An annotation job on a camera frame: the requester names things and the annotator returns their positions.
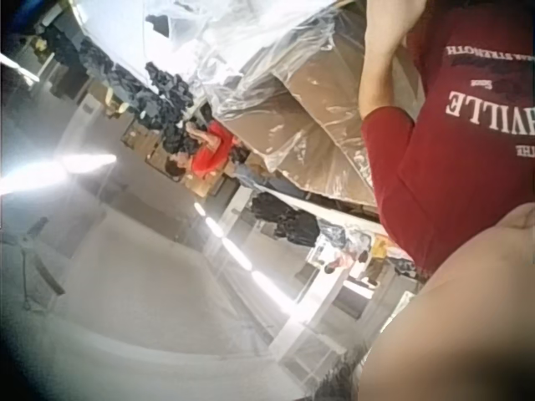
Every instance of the skin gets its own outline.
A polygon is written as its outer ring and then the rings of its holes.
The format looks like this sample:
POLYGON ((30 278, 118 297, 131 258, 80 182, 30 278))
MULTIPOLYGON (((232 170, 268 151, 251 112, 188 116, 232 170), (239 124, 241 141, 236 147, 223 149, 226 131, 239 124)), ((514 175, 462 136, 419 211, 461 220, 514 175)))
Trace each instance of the skin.
MULTIPOLYGON (((368 1, 359 92, 362 118, 379 107, 394 105, 394 53, 425 3, 368 1)), ((451 255, 379 335, 364 365, 359 400, 518 399, 511 394, 499 398, 493 386, 514 369, 535 365, 534 361, 532 203, 511 211, 451 255), (506 370, 492 378, 482 376, 499 368, 506 370)), ((532 373, 531 383, 535 383, 535 366, 532 373)))
POLYGON ((380 334, 359 400, 495 399, 466 366, 535 357, 534 259, 535 204, 468 241, 380 334))

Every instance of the plastic sheet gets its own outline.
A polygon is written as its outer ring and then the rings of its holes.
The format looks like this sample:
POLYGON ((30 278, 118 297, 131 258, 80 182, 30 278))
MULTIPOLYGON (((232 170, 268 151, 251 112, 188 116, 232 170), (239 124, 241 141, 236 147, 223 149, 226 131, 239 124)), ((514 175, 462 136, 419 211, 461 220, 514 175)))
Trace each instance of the plastic sheet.
MULTIPOLYGON (((302 190, 373 206, 358 108, 364 31, 363 17, 330 10, 239 69, 207 57, 198 77, 214 116, 270 171, 281 171, 302 190)), ((396 103, 410 111, 418 78, 407 65, 395 61, 395 93, 396 103)))

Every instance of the hand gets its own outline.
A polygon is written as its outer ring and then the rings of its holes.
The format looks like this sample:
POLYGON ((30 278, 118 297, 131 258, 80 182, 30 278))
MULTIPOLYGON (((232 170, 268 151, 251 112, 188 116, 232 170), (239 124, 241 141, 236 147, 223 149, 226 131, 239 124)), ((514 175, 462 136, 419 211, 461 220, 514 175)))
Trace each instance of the hand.
POLYGON ((391 55, 415 26, 427 0, 368 0, 366 52, 391 55))

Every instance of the garment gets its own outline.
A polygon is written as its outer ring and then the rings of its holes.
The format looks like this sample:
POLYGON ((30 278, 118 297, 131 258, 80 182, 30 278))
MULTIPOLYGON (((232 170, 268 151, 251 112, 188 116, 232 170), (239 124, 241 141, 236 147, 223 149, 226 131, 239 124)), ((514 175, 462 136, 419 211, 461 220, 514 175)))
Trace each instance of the garment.
POLYGON ((227 160, 232 147, 232 134, 217 121, 212 121, 208 125, 208 133, 217 136, 221 143, 215 151, 203 145, 193 156, 191 170, 199 177, 214 171, 227 160))
POLYGON ((532 13, 517 3, 423 19, 431 29, 412 41, 426 91, 417 121, 384 107, 362 130, 381 221, 430 275, 535 199, 535 58, 532 13))

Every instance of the shirt sleeve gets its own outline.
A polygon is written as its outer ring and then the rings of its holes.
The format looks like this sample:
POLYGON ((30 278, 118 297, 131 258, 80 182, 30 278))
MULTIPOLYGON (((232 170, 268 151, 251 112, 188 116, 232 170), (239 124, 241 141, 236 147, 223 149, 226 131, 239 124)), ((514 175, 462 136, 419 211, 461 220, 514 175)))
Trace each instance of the shirt sleeve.
POLYGON ((208 132, 221 139, 221 143, 214 152, 206 146, 202 146, 193 157, 191 169, 198 176, 214 171, 220 164, 227 160, 232 147, 232 134, 217 122, 208 126, 208 132))
POLYGON ((397 176, 414 126, 414 121, 404 110, 391 106, 374 110, 364 119, 362 135, 379 206, 397 176))

